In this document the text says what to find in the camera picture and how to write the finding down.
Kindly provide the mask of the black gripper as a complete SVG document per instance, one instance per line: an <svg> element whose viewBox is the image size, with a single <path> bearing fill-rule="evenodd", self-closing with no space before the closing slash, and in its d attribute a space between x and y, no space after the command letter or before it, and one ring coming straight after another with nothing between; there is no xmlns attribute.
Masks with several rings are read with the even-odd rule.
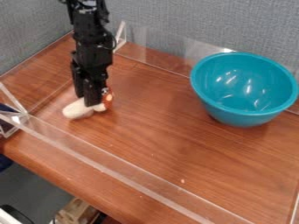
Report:
<svg viewBox="0 0 299 224"><path fill-rule="evenodd" d="M117 38L107 29L110 22L106 0L62 0L67 5L74 28L74 50L70 63L75 94L85 96L87 107L102 103L107 87L107 69L113 65Z"/></svg>

